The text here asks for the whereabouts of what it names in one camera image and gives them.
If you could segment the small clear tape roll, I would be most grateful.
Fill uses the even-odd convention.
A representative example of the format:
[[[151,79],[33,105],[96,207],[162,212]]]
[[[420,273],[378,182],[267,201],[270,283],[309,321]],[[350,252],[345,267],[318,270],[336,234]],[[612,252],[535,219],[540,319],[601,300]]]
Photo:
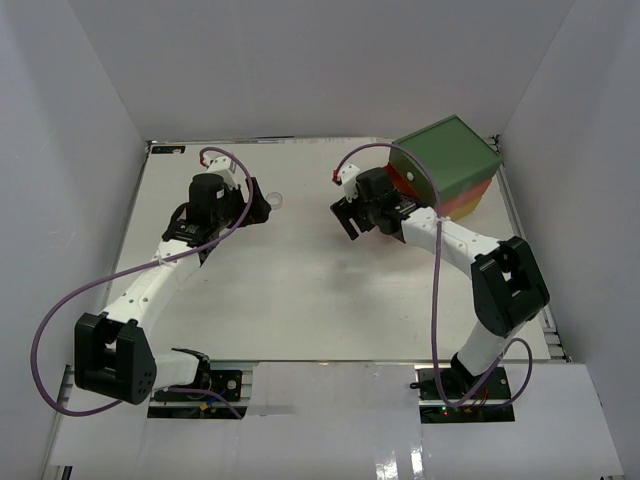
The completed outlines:
[[[273,210],[280,209],[283,205],[283,196],[279,192],[268,193],[266,200]]]

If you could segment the green drawer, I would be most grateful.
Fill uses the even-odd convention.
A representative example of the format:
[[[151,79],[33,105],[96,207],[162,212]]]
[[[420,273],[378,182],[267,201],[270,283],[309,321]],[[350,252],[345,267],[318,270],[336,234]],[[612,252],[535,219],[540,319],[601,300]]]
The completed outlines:
[[[425,172],[424,165],[405,147],[392,143],[386,169],[394,186],[403,194],[435,206],[437,188]]]

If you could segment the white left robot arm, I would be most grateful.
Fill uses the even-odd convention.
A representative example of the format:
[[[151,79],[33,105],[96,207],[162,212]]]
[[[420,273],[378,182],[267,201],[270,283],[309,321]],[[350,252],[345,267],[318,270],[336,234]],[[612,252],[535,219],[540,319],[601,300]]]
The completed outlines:
[[[215,241],[234,227],[261,224],[271,206],[255,178],[251,196],[215,173],[193,177],[187,202],[172,214],[144,270],[103,312],[83,314],[74,328],[74,381],[78,388],[133,405],[155,390],[178,387],[199,399],[211,387],[206,355],[186,348],[152,351],[156,321],[179,288],[206,261]]]

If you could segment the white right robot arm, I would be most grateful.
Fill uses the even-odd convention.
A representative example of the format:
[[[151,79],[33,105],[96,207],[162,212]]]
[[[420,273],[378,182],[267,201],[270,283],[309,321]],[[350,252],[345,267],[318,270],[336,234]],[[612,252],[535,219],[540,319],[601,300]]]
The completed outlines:
[[[499,240],[438,216],[434,207],[401,193],[382,167],[362,171],[346,164],[333,180],[344,195],[331,211],[351,239],[377,229],[469,279],[476,323],[445,374],[459,396],[477,397],[516,333],[549,303],[531,247],[519,236]]]

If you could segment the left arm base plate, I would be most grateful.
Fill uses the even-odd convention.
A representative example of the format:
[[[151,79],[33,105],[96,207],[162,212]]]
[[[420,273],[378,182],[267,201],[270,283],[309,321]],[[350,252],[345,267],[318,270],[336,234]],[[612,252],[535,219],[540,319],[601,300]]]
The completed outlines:
[[[159,390],[147,410],[150,419],[240,420],[247,411],[252,388],[250,370],[212,370],[202,384],[179,386],[180,392]]]

